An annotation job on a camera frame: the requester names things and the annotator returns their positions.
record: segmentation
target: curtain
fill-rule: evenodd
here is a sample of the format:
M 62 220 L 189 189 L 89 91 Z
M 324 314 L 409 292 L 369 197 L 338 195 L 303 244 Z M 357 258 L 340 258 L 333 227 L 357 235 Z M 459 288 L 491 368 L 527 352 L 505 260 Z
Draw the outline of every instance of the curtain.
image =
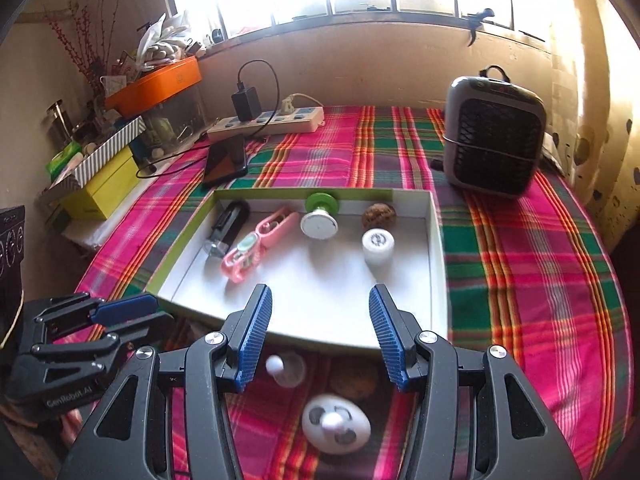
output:
M 554 0 L 552 128 L 607 250 L 640 209 L 640 50 L 609 0 Z

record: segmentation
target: silver screw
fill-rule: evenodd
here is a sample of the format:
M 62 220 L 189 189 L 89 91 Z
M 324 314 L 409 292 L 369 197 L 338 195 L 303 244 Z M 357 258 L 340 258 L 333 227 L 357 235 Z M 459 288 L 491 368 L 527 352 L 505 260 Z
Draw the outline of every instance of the silver screw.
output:
M 149 359 L 154 354 L 154 349 L 151 346 L 143 346 L 136 350 L 136 357 L 138 359 Z
M 431 330 L 425 330 L 424 332 L 420 332 L 418 339 L 423 343 L 431 344 L 438 340 L 438 335 L 435 332 L 431 332 Z
M 204 336 L 204 341 L 210 345 L 219 345 L 225 340 L 225 336 L 220 332 L 209 332 Z
M 495 358 L 502 359 L 503 357 L 506 357 L 507 351 L 500 345 L 493 345 L 491 348 L 489 348 L 489 354 L 491 354 Z

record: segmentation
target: phone screen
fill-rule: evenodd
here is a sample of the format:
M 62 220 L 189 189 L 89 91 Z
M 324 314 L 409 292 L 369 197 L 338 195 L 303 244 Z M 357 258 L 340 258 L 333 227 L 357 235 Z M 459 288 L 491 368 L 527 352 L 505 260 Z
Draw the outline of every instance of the phone screen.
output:
M 244 137 L 220 140 L 209 147 L 202 182 L 205 187 L 219 186 L 247 172 Z

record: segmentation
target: pink clip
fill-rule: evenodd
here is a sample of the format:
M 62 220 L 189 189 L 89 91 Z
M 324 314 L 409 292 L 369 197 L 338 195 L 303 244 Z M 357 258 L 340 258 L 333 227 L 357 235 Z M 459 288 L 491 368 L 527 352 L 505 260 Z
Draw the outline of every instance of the pink clip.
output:
M 220 270 L 234 283 L 245 279 L 249 271 L 260 264 L 267 249 L 277 244 L 293 226 L 300 223 L 300 214 L 287 206 L 277 210 L 245 236 L 222 259 Z

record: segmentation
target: plaid tablecloth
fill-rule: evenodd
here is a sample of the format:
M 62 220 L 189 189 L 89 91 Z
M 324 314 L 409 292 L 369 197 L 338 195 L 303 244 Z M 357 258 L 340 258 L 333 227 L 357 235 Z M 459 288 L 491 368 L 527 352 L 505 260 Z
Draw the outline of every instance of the plaid tablecloth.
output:
M 609 259 L 564 181 L 538 172 L 517 201 L 463 192 L 428 167 L 428 158 L 442 152 L 438 110 L 336 107 L 325 115 L 325 126 L 314 134 L 252 144 L 249 173 L 231 187 L 434 190 L 444 232 L 450 338 L 457 346 L 484 350 L 497 343 L 512 352 L 551 410 L 584 478 L 593 477 L 629 425 L 632 354 Z M 205 153 L 184 155 L 174 168 Z M 95 257 L 78 290 L 105 298 L 142 291 L 207 195 L 199 186 L 203 166 L 155 181 Z M 99 333 L 85 331 L 74 340 Z M 366 410 L 374 427 L 369 445 L 346 460 L 320 455 L 304 439 L 299 420 L 305 399 L 327 389 L 332 361 L 305 357 L 312 373 L 300 392 L 276 388 L 259 373 L 244 395 L 229 401 L 247 478 L 394 479 L 414 398 L 398 394 L 382 377 L 376 403 Z M 175 405 L 179 410 L 180 402 Z M 187 467 L 183 425 L 178 413 L 179 470 Z

